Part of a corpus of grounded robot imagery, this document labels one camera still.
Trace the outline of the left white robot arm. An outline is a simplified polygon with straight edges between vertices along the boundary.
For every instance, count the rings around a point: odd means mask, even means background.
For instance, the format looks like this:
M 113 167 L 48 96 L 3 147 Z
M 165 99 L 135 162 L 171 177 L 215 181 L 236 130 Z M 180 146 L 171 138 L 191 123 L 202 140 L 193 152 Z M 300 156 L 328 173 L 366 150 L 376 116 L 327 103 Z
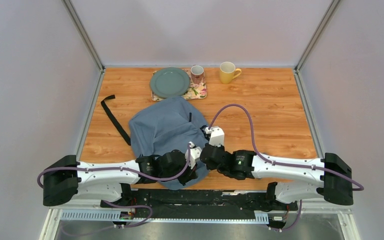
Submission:
M 174 181 L 184 186 L 196 179 L 201 152 L 200 147 L 175 149 L 119 163 L 89 163 L 66 155 L 39 174 L 42 203 L 55 207 L 72 201 L 108 201 L 125 208 L 133 201 L 126 189 L 130 185 Z

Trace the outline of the blue-grey fabric backpack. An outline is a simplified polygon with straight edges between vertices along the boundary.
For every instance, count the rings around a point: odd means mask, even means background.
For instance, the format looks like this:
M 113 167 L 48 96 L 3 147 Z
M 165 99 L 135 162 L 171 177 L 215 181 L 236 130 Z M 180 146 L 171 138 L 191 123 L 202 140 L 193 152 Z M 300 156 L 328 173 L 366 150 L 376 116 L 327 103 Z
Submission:
M 185 153 L 188 143 L 204 148 L 209 142 L 204 133 L 208 122 L 203 114 L 182 97 L 166 98 L 135 114 L 128 122 L 130 130 L 127 133 L 107 106 L 108 100 L 114 95 L 107 96 L 100 104 L 114 125 L 115 129 L 131 146 L 136 158 L 140 156 L 162 156 L 173 150 Z M 197 162 L 197 180 L 186 186 L 164 186 L 170 190 L 180 190 L 191 187 L 202 181 L 209 170 L 200 160 Z

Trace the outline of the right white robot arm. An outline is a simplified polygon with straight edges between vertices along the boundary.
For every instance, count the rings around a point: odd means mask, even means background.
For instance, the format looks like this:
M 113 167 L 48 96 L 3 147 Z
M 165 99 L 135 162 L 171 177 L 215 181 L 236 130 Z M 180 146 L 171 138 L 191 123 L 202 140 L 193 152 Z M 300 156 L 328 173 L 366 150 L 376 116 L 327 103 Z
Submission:
M 207 144 L 200 154 L 207 169 L 236 180 L 279 178 L 271 182 L 265 195 L 273 210 L 298 200 L 323 198 L 341 206 L 354 203 L 352 169 L 337 154 L 327 152 L 322 158 L 297 159 L 271 156 L 252 150 L 232 153 L 223 146 Z

